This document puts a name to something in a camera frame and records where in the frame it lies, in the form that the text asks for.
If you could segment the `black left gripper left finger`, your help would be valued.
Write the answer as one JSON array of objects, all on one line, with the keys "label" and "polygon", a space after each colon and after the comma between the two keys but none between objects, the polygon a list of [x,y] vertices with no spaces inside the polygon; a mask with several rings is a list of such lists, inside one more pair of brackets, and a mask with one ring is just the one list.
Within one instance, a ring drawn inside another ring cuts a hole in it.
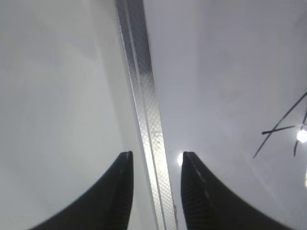
[{"label": "black left gripper left finger", "polygon": [[73,203],[35,230],[126,230],[133,203],[133,153],[122,152]]}]

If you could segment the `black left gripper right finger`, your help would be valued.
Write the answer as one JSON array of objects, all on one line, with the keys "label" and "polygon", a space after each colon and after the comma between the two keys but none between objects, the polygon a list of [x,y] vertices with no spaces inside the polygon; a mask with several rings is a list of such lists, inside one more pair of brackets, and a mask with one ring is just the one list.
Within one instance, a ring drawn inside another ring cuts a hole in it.
[{"label": "black left gripper right finger", "polygon": [[189,230],[286,230],[223,184],[194,152],[183,153],[181,202]]}]

